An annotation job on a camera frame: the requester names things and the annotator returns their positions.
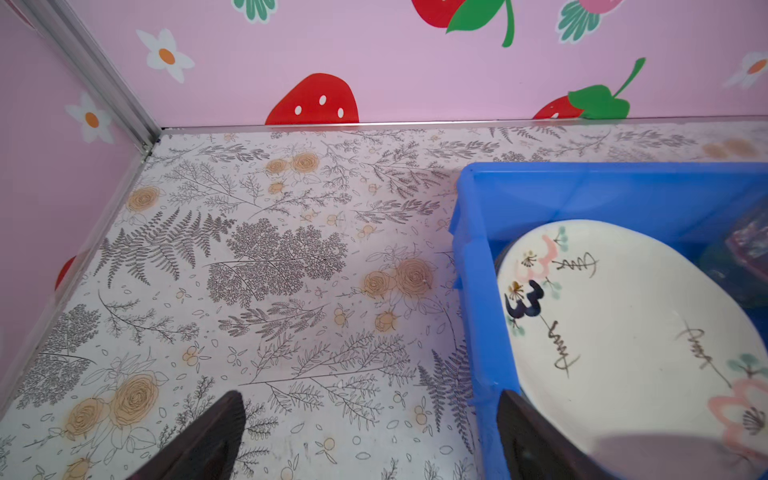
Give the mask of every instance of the floral tablecloth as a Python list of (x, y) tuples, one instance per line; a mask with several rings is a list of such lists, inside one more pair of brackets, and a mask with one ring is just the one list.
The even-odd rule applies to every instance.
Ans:
[(236, 389), (237, 478), (478, 478), (460, 170), (766, 153), (768, 122), (165, 135), (0, 423), (0, 476), (125, 478)]

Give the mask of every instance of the blue container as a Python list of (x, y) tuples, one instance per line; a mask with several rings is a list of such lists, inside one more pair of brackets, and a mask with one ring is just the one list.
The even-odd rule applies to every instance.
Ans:
[[(496, 413), (520, 392), (494, 260), (540, 225), (589, 219), (665, 242), (696, 263), (768, 195), (768, 164), (471, 164), (458, 179), (453, 250), (485, 477), (510, 478)], [(748, 312), (766, 339), (768, 312)]]

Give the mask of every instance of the ceramic plate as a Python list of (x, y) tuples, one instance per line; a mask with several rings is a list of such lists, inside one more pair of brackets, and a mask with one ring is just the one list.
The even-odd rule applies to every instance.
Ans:
[(622, 478), (757, 478), (768, 355), (741, 308), (672, 248), (609, 223), (525, 234), (498, 286), (520, 385)]

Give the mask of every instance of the white flower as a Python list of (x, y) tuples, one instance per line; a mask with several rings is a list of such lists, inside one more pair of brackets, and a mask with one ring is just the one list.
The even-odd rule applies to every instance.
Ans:
[(114, 143), (112, 133), (109, 131), (112, 117), (104, 110), (97, 110), (89, 94), (83, 92), (80, 95), (79, 105), (66, 105), (64, 109), (75, 120), (82, 123), (83, 140), (91, 143), (99, 137), (108, 144)]
[(176, 49), (176, 41), (170, 31), (163, 28), (157, 38), (141, 30), (137, 30), (136, 33), (149, 48), (147, 65), (155, 70), (168, 70), (171, 77), (183, 84), (184, 71), (182, 69), (194, 67), (194, 62)]
[(768, 70), (768, 53), (756, 51), (748, 53), (744, 55), (739, 71), (725, 82), (724, 87), (733, 87), (735, 84), (741, 84), (741, 88), (749, 88), (766, 70)]

